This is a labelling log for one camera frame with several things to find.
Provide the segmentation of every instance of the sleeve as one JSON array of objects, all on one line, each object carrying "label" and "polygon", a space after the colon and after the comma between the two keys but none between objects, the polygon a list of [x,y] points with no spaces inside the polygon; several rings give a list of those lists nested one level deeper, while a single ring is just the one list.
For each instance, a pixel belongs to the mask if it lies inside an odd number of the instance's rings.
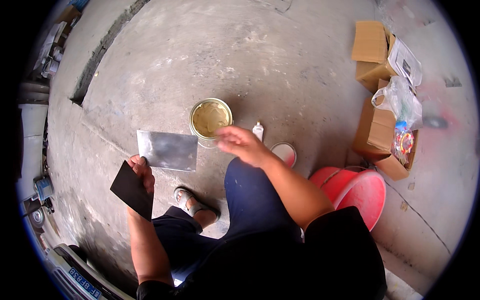
[{"label": "sleeve", "polygon": [[337,298],[383,299],[387,286],[382,257],[356,207],[333,211],[310,223],[305,248],[312,284],[323,282]]},{"label": "sleeve", "polygon": [[137,288],[137,300],[171,299],[175,288],[156,280],[142,282]]}]

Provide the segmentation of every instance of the plastic bag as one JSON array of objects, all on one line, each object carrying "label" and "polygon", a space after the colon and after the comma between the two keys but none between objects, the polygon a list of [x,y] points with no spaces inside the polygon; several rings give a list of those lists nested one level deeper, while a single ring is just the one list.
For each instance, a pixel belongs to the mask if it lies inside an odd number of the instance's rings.
[{"label": "plastic bag", "polygon": [[[376,105],[376,99],[381,95],[385,96],[384,101]],[[392,111],[397,122],[407,123],[408,130],[422,127],[421,103],[410,91],[408,79],[405,77],[393,76],[386,87],[382,87],[373,95],[372,104],[376,108]]]},{"label": "plastic bag", "polygon": [[413,147],[412,130],[407,129],[407,123],[400,121],[395,124],[395,135],[392,141],[392,153],[404,165],[408,162],[408,154]]}]

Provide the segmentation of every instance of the tire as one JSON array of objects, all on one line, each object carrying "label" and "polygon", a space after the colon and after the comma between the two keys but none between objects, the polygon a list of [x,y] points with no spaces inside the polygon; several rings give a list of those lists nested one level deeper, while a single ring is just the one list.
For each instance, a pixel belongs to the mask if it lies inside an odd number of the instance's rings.
[{"label": "tire", "polygon": [[42,228],[43,224],[45,223],[45,214],[43,213],[42,208],[39,208],[29,214],[28,218],[30,219],[30,223],[32,223],[32,226],[35,228]]},{"label": "tire", "polygon": [[81,260],[83,260],[85,263],[87,263],[87,253],[80,249],[77,245],[69,245],[68,246],[78,257],[80,257]]}]

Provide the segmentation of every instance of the blue license plate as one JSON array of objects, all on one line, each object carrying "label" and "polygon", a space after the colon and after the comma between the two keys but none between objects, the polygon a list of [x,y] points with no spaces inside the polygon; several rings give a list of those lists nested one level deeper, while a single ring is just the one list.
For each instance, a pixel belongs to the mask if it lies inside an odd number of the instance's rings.
[{"label": "blue license plate", "polygon": [[78,273],[75,268],[70,269],[68,274],[70,274],[70,276],[72,276],[73,279],[75,279],[78,284],[80,284],[84,288],[84,290],[86,290],[95,299],[98,299],[98,297],[100,297],[100,295],[102,294],[98,289],[92,286],[90,282],[86,281],[86,279],[83,278],[83,276],[80,275],[80,273]]}]

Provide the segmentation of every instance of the person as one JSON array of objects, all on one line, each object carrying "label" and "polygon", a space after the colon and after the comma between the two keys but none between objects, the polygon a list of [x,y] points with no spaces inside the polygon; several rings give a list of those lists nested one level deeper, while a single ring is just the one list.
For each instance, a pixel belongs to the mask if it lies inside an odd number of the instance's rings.
[{"label": "person", "polygon": [[[179,207],[152,222],[128,208],[137,299],[383,299],[382,258],[356,207],[335,211],[252,132],[227,126],[216,133],[218,148],[237,156],[224,182],[230,227],[220,239],[199,235],[219,212],[182,187],[174,191]],[[136,155],[128,163],[154,192],[145,159]],[[173,278],[183,282],[174,287]]]}]

